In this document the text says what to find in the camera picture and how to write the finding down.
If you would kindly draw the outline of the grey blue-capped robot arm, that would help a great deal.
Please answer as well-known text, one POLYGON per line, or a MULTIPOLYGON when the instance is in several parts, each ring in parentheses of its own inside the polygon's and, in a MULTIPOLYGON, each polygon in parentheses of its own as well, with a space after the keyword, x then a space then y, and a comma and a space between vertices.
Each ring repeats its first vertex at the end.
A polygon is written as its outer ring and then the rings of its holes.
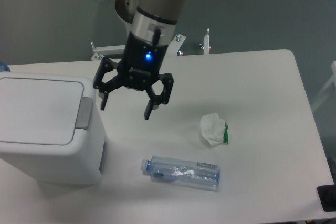
POLYGON ((160 104, 168 104, 174 79, 171 73, 160 74, 160 67, 185 0, 132 0, 125 5, 132 20, 120 62, 104 56, 93 80, 102 98, 104 110, 109 93, 126 87, 146 91, 149 96, 144 117, 160 104))

